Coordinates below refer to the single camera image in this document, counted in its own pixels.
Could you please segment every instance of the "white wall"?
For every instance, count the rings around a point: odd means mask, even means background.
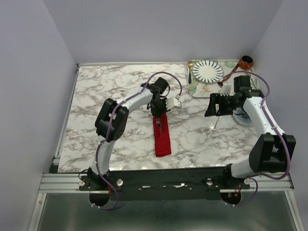
[[[78,63],[250,54],[282,0],[44,0]]]
[[[0,3],[0,230],[27,230],[76,64],[41,0]]]
[[[291,161],[295,198],[308,230],[308,1],[284,0],[253,57],[271,87],[268,105],[296,138]]]

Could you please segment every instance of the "striped plate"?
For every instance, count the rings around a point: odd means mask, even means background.
[[[223,77],[223,70],[212,60],[200,60],[193,65],[192,74],[203,83],[216,83]]]

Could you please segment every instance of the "white plate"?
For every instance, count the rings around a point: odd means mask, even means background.
[[[200,60],[193,65],[192,74],[203,83],[216,83],[223,77],[223,70],[212,60]]]

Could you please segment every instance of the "marble surface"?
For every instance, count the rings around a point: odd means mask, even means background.
[[[123,136],[116,142],[111,170],[225,166],[244,160],[257,141],[255,129],[239,125],[230,116],[204,117],[208,99],[188,93],[185,64],[140,64],[80,67],[61,152],[58,172],[79,172],[93,162],[97,147],[94,122],[107,98],[133,93],[158,71],[177,76],[182,85],[182,108],[167,114],[172,154],[156,157],[152,115],[146,105],[131,113]],[[176,80],[166,75],[170,96],[179,92]]]

